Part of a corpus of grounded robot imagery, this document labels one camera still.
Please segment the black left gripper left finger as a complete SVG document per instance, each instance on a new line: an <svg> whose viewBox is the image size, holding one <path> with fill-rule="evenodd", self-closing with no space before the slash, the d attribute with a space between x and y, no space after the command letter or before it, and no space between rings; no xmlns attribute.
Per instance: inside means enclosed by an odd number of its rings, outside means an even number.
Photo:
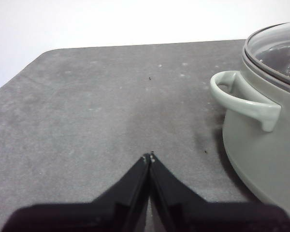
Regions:
<svg viewBox="0 0 290 232"><path fill-rule="evenodd" d="M47 203L14 211L4 232L144 231L150 155L144 154L107 191L87 203Z"/></svg>

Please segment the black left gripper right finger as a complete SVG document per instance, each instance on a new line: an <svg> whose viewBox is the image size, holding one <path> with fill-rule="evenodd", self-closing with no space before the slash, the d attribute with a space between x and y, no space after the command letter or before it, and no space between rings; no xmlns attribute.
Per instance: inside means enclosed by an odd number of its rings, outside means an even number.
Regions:
<svg viewBox="0 0 290 232"><path fill-rule="evenodd" d="M290 232L278 206L252 202L208 202L178 180L149 153L150 199L167 232Z"/></svg>

